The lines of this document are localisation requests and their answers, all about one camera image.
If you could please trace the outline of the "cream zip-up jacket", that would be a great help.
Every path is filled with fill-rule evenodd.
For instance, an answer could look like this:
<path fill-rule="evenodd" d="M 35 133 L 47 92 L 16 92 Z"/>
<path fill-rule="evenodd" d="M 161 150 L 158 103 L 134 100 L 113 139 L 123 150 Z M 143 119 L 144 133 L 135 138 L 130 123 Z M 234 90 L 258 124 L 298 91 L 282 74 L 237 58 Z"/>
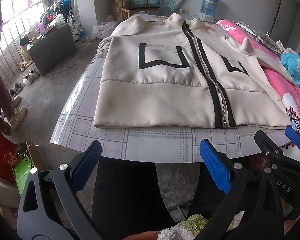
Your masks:
<path fill-rule="evenodd" d="M 264 68 L 292 82 L 284 66 L 248 39 L 219 36 L 195 18 L 133 16 L 104 38 L 94 126 L 282 129 L 290 124 Z"/>

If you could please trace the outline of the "pink floral blanket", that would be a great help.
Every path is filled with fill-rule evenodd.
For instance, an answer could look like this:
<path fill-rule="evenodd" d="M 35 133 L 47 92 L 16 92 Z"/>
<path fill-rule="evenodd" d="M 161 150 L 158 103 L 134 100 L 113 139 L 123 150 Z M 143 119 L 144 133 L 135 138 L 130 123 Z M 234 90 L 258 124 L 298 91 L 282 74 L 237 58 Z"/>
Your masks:
<path fill-rule="evenodd" d="M 279 57 L 277 55 L 255 41 L 247 32 L 241 29 L 234 22 L 231 22 L 230 20 L 219 20 L 217 24 L 238 43 L 242 43 L 244 38 L 248 38 L 253 48 L 263 51 L 272 59 L 279 61 Z M 283 105 L 288 113 L 292 126 L 300 133 L 300 88 L 291 84 L 280 74 L 271 69 L 264 68 L 263 70 L 272 87 L 282 97 Z"/>

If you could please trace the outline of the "green paper bag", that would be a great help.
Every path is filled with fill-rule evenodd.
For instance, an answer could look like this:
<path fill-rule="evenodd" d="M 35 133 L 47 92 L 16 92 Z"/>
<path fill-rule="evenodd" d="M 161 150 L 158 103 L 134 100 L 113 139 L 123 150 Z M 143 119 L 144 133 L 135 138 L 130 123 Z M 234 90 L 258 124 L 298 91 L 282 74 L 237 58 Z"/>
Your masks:
<path fill-rule="evenodd" d="M 17 184 L 17 189 L 20 195 L 22 195 L 25 183 L 31 168 L 33 168 L 32 161 L 29 157 L 25 157 L 15 168 L 14 175 Z"/>

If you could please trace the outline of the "cyan cloth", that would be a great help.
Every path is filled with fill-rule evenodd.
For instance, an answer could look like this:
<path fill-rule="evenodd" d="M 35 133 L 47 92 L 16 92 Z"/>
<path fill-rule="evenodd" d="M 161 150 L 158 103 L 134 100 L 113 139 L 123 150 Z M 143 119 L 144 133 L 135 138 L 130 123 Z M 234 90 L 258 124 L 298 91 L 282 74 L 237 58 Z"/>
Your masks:
<path fill-rule="evenodd" d="M 300 56 L 294 53 L 284 53 L 281 56 L 281 64 L 286 68 L 296 85 L 300 88 Z"/>

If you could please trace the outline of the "red gift bag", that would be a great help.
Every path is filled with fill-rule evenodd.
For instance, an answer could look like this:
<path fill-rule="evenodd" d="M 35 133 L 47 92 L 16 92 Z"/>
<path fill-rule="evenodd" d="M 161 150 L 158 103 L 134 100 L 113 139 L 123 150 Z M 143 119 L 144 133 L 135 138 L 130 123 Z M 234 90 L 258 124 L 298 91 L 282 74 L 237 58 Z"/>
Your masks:
<path fill-rule="evenodd" d="M 0 133 L 0 179 L 14 183 L 13 164 L 10 158 L 16 154 L 16 145 Z"/>

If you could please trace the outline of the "beige sneaker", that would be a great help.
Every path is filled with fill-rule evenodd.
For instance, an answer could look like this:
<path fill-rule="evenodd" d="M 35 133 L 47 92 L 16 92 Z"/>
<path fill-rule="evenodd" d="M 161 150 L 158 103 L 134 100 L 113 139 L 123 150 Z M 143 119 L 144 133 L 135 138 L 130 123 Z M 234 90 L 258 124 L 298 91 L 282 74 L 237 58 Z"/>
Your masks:
<path fill-rule="evenodd" d="M 22 106 L 16 111 L 14 111 L 12 117 L 8 121 L 13 130 L 15 130 L 21 124 L 21 122 L 25 118 L 26 113 L 27 113 L 27 108 L 25 106 Z"/>

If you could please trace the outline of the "grey patterned pillow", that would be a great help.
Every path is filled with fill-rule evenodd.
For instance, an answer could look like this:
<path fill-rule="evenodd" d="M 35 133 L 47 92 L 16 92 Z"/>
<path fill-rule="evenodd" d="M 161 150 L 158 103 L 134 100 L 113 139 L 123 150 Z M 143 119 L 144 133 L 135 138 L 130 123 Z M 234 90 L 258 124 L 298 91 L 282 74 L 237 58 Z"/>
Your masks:
<path fill-rule="evenodd" d="M 280 47 L 266 34 L 262 33 L 261 31 L 253 28 L 252 26 L 248 25 L 244 22 L 235 22 L 237 26 L 239 26 L 241 29 L 246 31 L 254 40 L 256 40 L 258 43 L 264 45 L 266 48 L 268 48 L 270 51 L 272 51 L 274 54 L 281 56 L 282 51 Z"/>

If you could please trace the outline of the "white shoes pair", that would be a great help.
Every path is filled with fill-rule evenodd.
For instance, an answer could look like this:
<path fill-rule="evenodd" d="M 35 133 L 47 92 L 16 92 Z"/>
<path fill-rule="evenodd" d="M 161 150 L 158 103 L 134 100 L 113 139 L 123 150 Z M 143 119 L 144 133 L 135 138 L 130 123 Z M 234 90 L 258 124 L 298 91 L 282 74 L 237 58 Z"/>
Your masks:
<path fill-rule="evenodd" d="M 25 86 L 31 85 L 35 79 L 40 76 L 40 73 L 36 69 L 31 69 L 27 74 L 23 76 L 22 82 Z"/>

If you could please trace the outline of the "dark low cabinet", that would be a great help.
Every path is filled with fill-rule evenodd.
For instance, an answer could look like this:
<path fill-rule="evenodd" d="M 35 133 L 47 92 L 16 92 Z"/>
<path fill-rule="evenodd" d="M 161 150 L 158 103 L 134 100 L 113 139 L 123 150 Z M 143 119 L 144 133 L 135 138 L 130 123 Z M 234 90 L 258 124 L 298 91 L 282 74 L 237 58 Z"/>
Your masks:
<path fill-rule="evenodd" d="M 40 75 L 44 76 L 77 51 L 70 25 L 64 24 L 46 37 L 36 41 L 28 51 Z"/>

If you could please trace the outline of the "white plastic bag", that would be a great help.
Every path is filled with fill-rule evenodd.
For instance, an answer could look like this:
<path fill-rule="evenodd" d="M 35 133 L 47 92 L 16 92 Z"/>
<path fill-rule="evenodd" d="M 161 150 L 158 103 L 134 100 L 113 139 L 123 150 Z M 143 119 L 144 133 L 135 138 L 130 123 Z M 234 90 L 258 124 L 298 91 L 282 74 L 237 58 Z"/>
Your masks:
<path fill-rule="evenodd" d="M 101 25 L 93 27 L 92 36 L 102 40 L 109 37 L 118 25 L 118 21 L 102 22 Z"/>

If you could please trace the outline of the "blue water bottle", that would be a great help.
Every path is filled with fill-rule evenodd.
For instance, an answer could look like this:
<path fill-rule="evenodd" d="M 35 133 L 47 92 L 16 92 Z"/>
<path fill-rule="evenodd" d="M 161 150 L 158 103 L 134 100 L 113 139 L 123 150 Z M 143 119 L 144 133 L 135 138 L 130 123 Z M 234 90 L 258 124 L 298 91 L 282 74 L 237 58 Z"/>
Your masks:
<path fill-rule="evenodd" d="M 209 17 L 216 17 L 219 0 L 202 0 L 200 12 Z"/>

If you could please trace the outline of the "wooden chair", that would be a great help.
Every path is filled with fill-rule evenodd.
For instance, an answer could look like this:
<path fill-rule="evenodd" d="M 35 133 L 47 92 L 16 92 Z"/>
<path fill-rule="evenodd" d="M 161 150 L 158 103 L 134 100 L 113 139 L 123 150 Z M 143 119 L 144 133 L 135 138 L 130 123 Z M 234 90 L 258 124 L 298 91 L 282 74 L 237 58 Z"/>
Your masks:
<path fill-rule="evenodd" d="M 151 4 L 149 0 L 118 0 L 120 21 L 130 18 L 137 12 L 148 14 L 153 12 L 155 16 L 159 15 L 160 5 Z"/>

